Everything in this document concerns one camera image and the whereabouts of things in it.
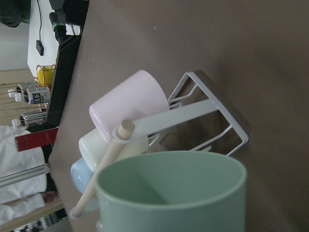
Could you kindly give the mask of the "green cup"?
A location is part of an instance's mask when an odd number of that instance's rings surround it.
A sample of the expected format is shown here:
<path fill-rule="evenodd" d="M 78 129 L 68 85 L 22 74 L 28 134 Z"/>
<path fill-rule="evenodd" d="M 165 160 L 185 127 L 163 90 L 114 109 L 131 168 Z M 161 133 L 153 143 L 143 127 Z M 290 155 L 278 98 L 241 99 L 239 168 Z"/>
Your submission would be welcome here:
<path fill-rule="evenodd" d="M 96 179 L 105 232 L 243 232 L 247 171 L 217 153 L 167 151 L 117 161 Z"/>

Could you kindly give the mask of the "pink cup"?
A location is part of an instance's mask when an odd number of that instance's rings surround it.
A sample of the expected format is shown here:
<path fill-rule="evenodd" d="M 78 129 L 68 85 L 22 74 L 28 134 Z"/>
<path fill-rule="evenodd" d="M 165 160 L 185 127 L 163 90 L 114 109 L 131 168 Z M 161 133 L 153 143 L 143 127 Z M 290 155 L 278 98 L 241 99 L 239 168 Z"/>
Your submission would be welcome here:
<path fill-rule="evenodd" d="M 137 120 L 169 110 L 161 86 L 140 70 L 90 105 L 89 114 L 100 136 L 112 141 L 112 131 L 123 120 Z"/>

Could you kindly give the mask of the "cream white cup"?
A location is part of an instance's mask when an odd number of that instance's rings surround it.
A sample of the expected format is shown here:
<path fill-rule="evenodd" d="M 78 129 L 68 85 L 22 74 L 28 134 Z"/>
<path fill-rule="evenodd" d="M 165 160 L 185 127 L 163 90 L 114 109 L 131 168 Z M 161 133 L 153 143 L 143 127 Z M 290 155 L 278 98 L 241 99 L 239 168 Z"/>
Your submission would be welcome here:
<path fill-rule="evenodd" d="M 101 137 L 97 129 L 93 129 L 79 140 L 80 153 L 91 171 L 95 171 L 105 155 L 109 145 Z M 116 161 L 140 155 L 149 148 L 148 137 L 143 136 L 124 145 Z"/>

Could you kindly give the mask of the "light blue cup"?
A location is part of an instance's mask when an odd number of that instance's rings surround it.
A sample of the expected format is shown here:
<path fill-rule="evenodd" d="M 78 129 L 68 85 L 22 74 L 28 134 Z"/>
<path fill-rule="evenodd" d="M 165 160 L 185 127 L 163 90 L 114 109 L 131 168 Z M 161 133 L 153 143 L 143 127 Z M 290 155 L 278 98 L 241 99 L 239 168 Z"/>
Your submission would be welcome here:
<path fill-rule="evenodd" d="M 94 172 L 89 169 L 85 160 L 80 158 L 71 166 L 70 174 L 77 190 L 84 193 Z"/>

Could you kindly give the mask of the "red cylinder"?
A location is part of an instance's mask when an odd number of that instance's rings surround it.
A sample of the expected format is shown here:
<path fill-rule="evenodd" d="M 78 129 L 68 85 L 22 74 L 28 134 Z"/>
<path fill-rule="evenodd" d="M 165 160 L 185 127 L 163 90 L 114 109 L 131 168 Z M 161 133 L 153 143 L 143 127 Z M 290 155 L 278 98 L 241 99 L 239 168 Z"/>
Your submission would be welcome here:
<path fill-rule="evenodd" d="M 56 140 L 57 132 L 58 128 L 52 128 L 17 136 L 14 138 L 16 148 L 21 152 L 37 147 L 52 145 Z"/>

